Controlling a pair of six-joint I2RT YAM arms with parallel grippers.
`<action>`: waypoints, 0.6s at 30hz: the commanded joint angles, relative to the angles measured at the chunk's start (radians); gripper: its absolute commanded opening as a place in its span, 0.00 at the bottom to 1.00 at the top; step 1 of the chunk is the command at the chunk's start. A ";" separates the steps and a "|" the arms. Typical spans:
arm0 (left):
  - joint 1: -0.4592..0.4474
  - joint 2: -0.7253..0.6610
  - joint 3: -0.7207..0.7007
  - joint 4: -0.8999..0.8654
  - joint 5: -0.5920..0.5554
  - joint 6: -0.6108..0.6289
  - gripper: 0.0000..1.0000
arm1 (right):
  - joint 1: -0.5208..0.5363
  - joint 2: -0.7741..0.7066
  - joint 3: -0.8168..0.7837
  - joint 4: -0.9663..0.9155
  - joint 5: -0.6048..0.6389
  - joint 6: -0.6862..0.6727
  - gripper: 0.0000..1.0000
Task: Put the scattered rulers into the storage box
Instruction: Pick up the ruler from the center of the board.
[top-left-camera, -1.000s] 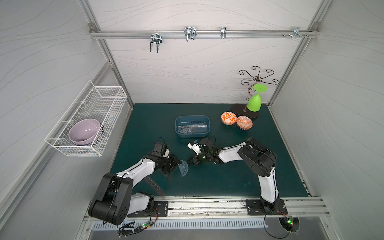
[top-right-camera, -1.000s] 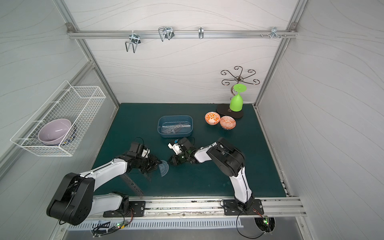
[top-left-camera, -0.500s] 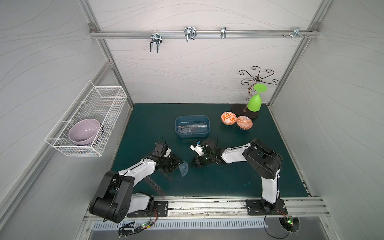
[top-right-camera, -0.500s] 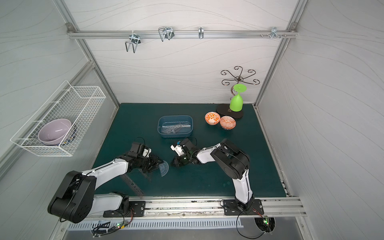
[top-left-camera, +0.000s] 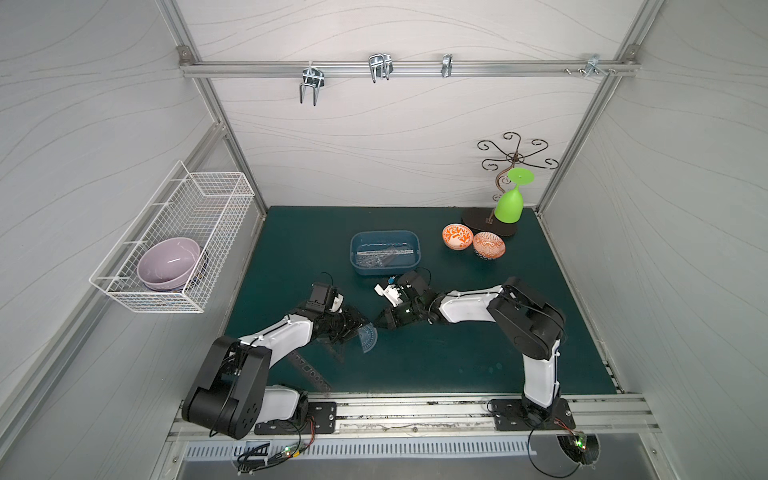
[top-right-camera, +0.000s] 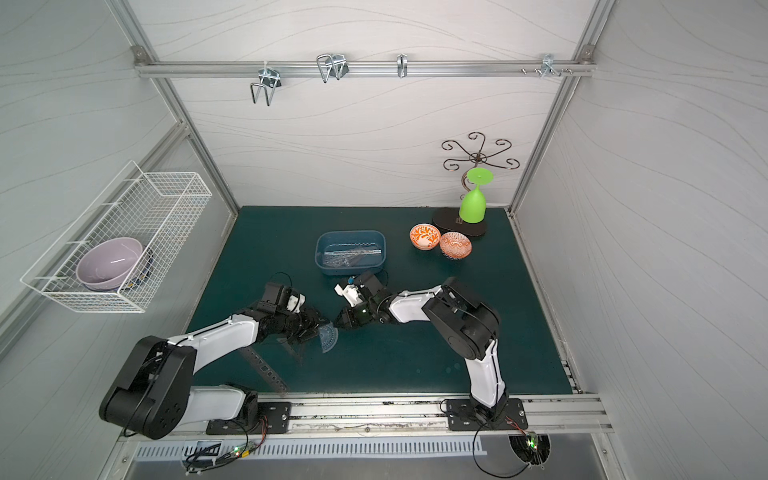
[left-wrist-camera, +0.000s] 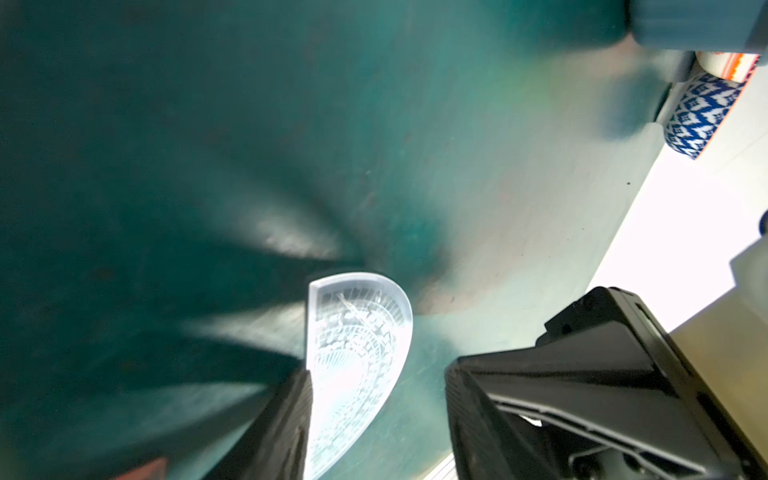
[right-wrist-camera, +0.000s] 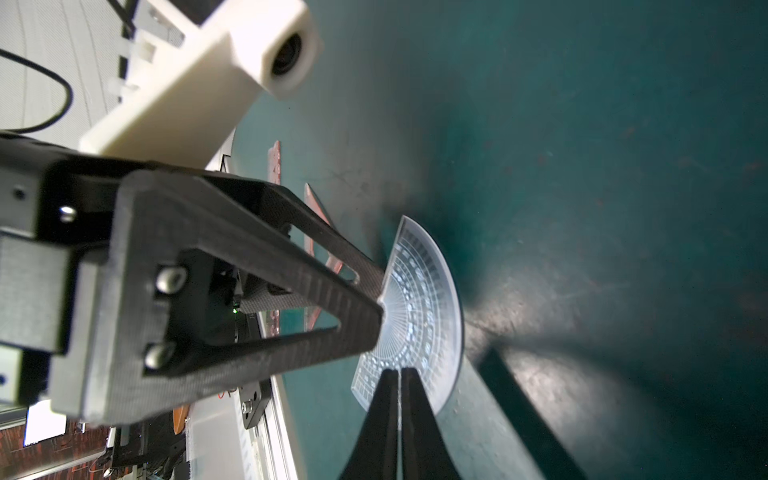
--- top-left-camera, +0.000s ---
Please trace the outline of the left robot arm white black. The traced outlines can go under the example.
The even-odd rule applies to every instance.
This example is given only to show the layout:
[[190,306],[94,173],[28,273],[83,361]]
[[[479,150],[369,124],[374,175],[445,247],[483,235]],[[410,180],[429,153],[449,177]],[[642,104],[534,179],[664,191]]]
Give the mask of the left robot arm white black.
[[344,342],[370,321],[354,307],[322,313],[294,309],[276,324],[239,338],[214,340],[183,402],[184,421],[240,440],[258,423],[289,420],[301,394],[270,386],[271,367],[312,341]]

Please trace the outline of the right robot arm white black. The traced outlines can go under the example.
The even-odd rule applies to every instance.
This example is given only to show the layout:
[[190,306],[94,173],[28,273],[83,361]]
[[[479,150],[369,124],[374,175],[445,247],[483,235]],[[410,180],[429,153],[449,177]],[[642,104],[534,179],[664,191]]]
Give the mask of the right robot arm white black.
[[416,322],[497,325],[522,355],[523,417],[540,425],[560,400],[558,357],[566,319],[542,294],[519,277],[479,290],[436,291],[416,271],[378,282],[377,295],[388,302],[375,324],[395,330]]

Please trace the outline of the long thin clear ruler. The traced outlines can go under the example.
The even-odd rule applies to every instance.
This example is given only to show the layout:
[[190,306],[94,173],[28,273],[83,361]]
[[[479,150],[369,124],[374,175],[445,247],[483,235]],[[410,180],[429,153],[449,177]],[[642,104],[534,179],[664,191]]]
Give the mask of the long thin clear ruler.
[[384,256],[408,256],[413,255],[414,250],[413,249],[403,249],[403,248],[395,248],[395,247],[389,247],[386,249],[378,249],[378,250],[366,250],[366,251],[358,251],[356,253],[357,257],[384,257]]

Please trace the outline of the clear stencil template ruler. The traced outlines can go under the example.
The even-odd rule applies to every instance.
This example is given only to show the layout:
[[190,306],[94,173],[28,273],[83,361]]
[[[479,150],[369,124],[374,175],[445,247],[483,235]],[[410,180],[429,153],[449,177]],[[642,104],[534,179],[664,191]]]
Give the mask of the clear stencil template ruler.
[[393,264],[398,264],[404,262],[405,264],[408,264],[411,262],[411,258],[413,255],[408,256],[384,256],[384,257],[357,257],[356,260],[357,263],[361,267],[366,268],[384,268],[389,267]]

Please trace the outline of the small clear triangle ruler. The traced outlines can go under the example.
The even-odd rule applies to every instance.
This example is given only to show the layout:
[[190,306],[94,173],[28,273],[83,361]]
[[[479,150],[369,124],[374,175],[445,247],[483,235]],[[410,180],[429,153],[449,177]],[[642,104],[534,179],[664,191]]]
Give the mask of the small clear triangle ruler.
[[337,345],[332,343],[325,343],[324,348],[337,363],[339,364],[345,363],[345,345],[344,344]]

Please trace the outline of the blue plastic storage box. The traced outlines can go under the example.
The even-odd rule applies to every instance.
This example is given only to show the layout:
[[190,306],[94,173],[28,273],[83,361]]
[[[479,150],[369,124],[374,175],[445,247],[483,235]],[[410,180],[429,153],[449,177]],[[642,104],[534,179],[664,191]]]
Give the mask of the blue plastic storage box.
[[350,263],[366,277],[401,275],[420,263],[418,236],[409,230],[376,230],[356,233],[349,244]]

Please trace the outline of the blue semicircle protractor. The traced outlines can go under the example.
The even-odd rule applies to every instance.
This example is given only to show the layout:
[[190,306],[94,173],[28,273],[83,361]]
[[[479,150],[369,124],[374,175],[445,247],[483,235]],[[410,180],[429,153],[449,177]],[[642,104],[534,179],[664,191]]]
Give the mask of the blue semicircle protractor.
[[378,341],[378,330],[371,323],[359,327],[357,335],[364,354],[369,353],[375,348]]

